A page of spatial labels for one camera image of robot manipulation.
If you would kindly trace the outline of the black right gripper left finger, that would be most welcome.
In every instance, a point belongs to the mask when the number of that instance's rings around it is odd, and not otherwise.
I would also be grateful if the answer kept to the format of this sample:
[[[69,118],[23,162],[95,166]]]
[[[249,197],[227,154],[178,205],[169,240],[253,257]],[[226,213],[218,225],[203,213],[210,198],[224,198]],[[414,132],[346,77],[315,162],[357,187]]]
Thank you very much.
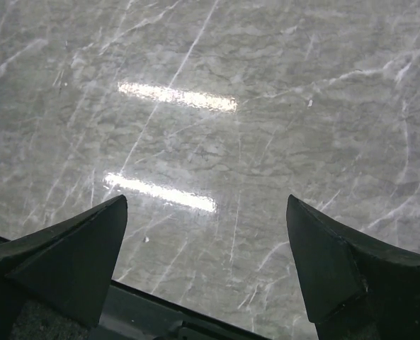
[[[0,237],[0,339],[88,339],[126,225],[119,195],[24,237]]]

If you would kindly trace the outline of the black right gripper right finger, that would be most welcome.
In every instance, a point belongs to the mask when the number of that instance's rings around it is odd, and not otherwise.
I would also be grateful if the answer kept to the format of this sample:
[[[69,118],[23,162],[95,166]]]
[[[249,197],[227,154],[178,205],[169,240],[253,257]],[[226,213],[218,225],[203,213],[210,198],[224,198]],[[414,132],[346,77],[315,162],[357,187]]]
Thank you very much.
[[[293,195],[286,220],[319,339],[420,339],[420,254],[352,229]]]

